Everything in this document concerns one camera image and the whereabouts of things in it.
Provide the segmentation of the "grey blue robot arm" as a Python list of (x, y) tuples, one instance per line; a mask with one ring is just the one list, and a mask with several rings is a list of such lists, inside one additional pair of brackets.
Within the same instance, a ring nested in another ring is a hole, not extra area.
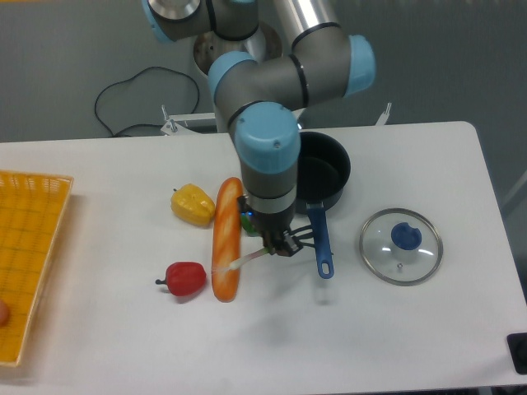
[(271, 253), (295, 254), (290, 224), (297, 194), (301, 141), (295, 111), (368, 89), (375, 80), (371, 44), (343, 32), (327, 1), (275, 4), (291, 52), (260, 61), (224, 50), (208, 70), (221, 131), (240, 159), (247, 193), (243, 210)]

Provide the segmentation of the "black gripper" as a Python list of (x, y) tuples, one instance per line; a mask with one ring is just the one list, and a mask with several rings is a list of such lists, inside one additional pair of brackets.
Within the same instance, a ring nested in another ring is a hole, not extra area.
[(295, 213), (294, 205), (277, 212), (258, 211), (248, 203), (248, 197), (237, 198), (237, 208), (240, 215), (245, 213), (263, 240), (263, 246), (269, 253), (279, 256), (293, 256), (303, 249), (301, 241), (289, 231)]

